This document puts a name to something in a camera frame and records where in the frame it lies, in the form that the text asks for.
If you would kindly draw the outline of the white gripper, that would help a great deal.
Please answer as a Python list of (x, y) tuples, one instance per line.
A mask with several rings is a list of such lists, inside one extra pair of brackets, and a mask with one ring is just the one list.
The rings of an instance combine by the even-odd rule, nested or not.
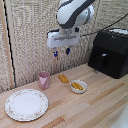
[[(80, 29), (78, 27), (72, 29), (57, 29), (47, 33), (47, 46), (49, 48), (74, 45), (79, 42)], [(66, 49), (66, 55), (69, 55), (71, 48)], [(53, 52), (54, 57), (58, 57), (58, 51)]]

